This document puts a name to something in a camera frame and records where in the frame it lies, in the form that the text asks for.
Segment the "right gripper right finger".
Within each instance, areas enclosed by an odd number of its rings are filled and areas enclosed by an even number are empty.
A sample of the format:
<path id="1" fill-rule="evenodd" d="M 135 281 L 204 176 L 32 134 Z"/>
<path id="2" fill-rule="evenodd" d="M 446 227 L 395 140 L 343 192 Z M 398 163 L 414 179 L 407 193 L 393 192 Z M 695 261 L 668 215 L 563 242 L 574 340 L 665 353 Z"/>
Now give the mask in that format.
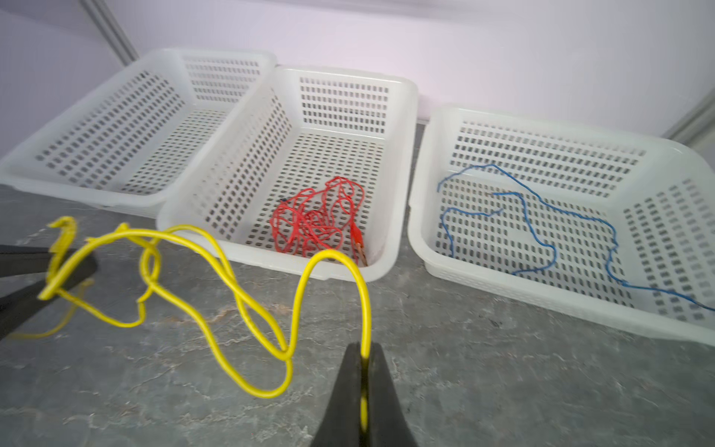
<path id="1" fill-rule="evenodd" d="M 367 367 L 369 446 L 417 446 L 404 414 L 382 346 L 372 343 Z"/>

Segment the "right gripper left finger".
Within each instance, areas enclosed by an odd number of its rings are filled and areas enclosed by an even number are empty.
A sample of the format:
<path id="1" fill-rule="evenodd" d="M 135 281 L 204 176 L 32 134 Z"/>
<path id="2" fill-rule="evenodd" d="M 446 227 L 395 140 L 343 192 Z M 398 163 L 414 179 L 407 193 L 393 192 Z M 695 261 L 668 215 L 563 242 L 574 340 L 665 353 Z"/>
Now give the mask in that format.
<path id="1" fill-rule="evenodd" d="M 311 446 L 359 446 L 362 357 L 359 344 L 347 346 L 324 417 Z"/>

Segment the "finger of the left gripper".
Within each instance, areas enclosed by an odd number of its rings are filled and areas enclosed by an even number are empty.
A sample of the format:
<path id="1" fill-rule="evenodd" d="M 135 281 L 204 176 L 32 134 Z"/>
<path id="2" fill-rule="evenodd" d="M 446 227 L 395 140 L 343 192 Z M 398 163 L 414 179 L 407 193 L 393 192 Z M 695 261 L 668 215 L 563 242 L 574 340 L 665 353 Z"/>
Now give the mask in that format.
<path id="1" fill-rule="evenodd" d="M 65 288 L 71 289 L 80 284 L 81 280 L 90 279 L 97 272 L 96 268 L 89 270 L 81 268 L 78 272 L 70 275 L 70 278 L 65 283 Z M 26 276 L 39 271 L 12 272 L 9 274 L 1 274 L 2 278 L 12 278 L 18 276 Z M 49 304 L 57 299 L 57 294 L 52 296 L 50 300 L 40 300 L 39 294 L 45 287 L 44 281 L 37 281 L 20 290 L 16 290 L 11 294 L 1 296 L 1 340 L 9 336 L 17 330 L 26 320 L 35 316 L 36 313 L 43 310 Z"/>

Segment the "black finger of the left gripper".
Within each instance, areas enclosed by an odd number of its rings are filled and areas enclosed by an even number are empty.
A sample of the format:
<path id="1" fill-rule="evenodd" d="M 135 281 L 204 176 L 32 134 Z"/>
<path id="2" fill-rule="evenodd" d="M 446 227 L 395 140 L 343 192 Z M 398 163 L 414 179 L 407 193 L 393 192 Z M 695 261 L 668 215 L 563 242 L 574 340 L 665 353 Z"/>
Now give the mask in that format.
<path id="1" fill-rule="evenodd" d="M 53 254 L 49 248 L 20 247 L 12 245 L 1 246 L 2 278 L 21 275 L 48 273 Z M 80 262 L 79 266 L 69 276 L 70 279 L 88 279 L 98 271 L 98 263 L 93 255 Z"/>

